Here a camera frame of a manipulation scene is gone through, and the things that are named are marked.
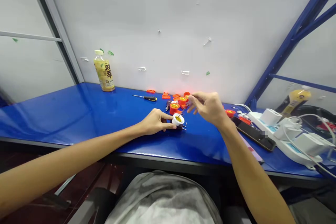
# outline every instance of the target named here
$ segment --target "floor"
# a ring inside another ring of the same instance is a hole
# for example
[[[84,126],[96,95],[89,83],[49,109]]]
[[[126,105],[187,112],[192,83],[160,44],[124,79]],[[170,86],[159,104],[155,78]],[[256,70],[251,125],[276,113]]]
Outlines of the floor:
[[[37,157],[34,154],[0,152],[0,172]],[[115,193],[122,175],[121,166],[94,163],[79,172],[60,194],[60,198],[71,201],[66,210],[55,206],[46,197],[40,197],[0,220],[0,224],[66,224],[93,188],[103,187]],[[50,190],[49,194],[54,194],[59,186]]]

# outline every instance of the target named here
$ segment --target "smartphone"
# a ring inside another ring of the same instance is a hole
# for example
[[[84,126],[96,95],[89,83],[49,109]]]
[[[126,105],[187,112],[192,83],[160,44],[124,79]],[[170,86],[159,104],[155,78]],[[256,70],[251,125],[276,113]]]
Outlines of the smartphone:
[[[240,132],[250,137],[254,142],[259,144],[264,149],[270,152],[273,151],[273,149],[275,148],[275,142],[265,136],[262,131],[258,130],[257,128],[253,128],[252,126],[248,125],[237,117],[232,117],[231,120],[235,123],[237,129]]]

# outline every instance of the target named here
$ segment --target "white power strip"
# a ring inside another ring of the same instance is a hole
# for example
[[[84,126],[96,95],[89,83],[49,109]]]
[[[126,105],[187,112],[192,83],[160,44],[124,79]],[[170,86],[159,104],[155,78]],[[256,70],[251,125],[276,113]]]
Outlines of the white power strip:
[[[261,130],[267,133],[267,136],[274,140],[278,148],[291,160],[306,166],[310,170],[315,170],[315,163],[306,157],[301,151],[295,148],[291,142],[280,140],[274,136],[274,132],[277,131],[277,126],[268,126],[263,121],[260,120],[262,116],[261,113],[258,112],[250,112],[248,114],[248,118]],[[311,158],[315,162],[322,162],[323,159],[320,156],[311,156]]]

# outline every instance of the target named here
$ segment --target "metal pin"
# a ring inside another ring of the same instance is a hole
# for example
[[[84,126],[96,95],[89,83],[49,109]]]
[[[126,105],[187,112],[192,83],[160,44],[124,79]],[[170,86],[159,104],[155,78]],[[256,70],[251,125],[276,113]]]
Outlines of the metal pin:
[[[183,110],[182,110],[182,112],[185,110],[186,108],[184,108]],[[178,117],[177,118],[179,118],[180,117],[180,115],[184,115],[184,114],[182,114],[182,112],[181,112],[181,114],[179,114],[178,115]]]

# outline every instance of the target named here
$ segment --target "cable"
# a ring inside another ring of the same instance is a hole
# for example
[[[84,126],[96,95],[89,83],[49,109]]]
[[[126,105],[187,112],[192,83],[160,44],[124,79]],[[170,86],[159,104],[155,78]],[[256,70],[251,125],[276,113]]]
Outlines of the cable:
[[[296,119],[298,119],[299,122],[300,122],[300,125],[302,125],[302,119],[301,119],[300,117],[288,117],[288,119],[292,119],[292,118],[296,118]]]
[[[248,106],[246,106],[245,104],[235,104],[235,105],[242,106],[242,107],[246,108],[249,112],[252,112],[252,110]]]
[[[313,115],[313,116],[316,116],[318,117],[320,120],[321,117],[319,117],[318,115],[315,115],[315,114],[305,114],[305,115],[301,115],[299,117],[303,117],[303,116],[308,116],[308,115]],[[331,175],[332,177],[334,177],[336,179],[336,176],[334,174],[332,174],[330,171],[328,171],[327,169],[325,169],[322,165],[320,165],[319,163],[317,163],[315,160],[313,160],[307,153],[305,153],[304,151],[300,150],[299,147],[297,147],[295,145],[295,143],[289,138],[289,136],[287,135],[286,133],[286,130],[285,130],[285,126],[282,125],[282,129],[283,129],[283,133],[285,134],[285,136],[287,137],[287,139],[290,141],[290,143],[295,147],[297,148],[299,151],[301,151],[302,154],[304,154],[307,158],[309,158],[311,161],[313,161],[318,167],[320,167],[323,171],[325,171],[326,173],[328,173],[329,175]]]
[[[333,142],[334,145],[336,145],[336,137],[335,137],[334,132],[331,130],[329,125],[321,117],[319,117],[318,115],[315,115],[315,114],[304,114],[304,115],[300,115],[299,117],[310,116],[310,115],[317,117],[327,127],[327,129],[329,130],[329,132],[331,134],[332,142]],[[329,159],[329,160],[331,159],[331,154],[332,154],[333,151],[334,151],[333,149],[330,149],[330,151],[328,152],[328,155],[327,155],[327,159]]]

